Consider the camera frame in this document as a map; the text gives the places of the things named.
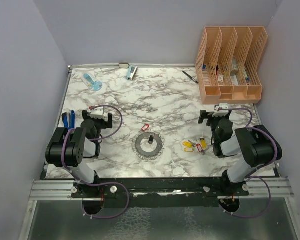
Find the round metal keyring disc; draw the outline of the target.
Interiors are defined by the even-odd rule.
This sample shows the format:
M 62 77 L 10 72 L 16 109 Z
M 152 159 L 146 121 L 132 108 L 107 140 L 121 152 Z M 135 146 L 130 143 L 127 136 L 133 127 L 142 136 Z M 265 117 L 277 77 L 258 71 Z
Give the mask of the round metal keyring disc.
M 149 144 L 150 135 L 154 135 L 153 144 Z M 155 160 L 162 155 L 164 138 L 159 132 L 138 133 L 132 139 L 132 150 L 142 160 Z

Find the key with black tag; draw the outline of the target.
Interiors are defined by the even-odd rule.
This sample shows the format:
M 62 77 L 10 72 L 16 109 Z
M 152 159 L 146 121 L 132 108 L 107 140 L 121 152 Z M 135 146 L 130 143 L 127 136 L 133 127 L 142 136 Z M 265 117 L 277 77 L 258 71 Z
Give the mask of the key with black tag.
M 149 140 L 148 140 L 148 143 L 149 143 L 149 144 L 153 144 L 154 138 L 155 138 L 154 135 L 150 135 Z

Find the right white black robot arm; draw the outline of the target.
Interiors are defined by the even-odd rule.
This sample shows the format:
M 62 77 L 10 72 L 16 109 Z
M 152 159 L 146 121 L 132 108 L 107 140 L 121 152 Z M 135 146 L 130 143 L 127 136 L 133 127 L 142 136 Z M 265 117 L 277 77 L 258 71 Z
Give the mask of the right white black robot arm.
M 250 119 L 243 128 L 233 130 L 230 116 L 233 111 L 248 111 Z M 253 112 L 245 108 L 224 108 L 217 106 L 214 111 L 201 110 L 198 123 L 207 120 L 211 129 L 211 144 L 218 158 L 233 157 L 239 153 L 242 158 L 225 170 L 220 178 L 220 191 L 230 196 L 248 181 L 258 170 L 279 161 L 283 156 L 280 144 L 264 125 L 251 127 Z

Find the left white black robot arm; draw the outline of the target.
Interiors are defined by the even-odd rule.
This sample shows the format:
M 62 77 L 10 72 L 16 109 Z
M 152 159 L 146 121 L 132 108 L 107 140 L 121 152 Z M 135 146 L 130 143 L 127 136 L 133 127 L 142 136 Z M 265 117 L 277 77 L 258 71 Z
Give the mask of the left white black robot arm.
M 82 111 L 82 123 L 75 127 L 65 121 L 58 127 L 45 151 L 46 162 L 57 168 L 65 169 L 76 181 L 74 187 L 84 191 L 87 196 L 96 197 L 100 191 L 97 172 L 90 168 L 84 159 L 96 159 L 101 152 L 101 143 L 106 138 L 102 130 L 113 128 L 113 114 L 104 114 L 104 108 Z

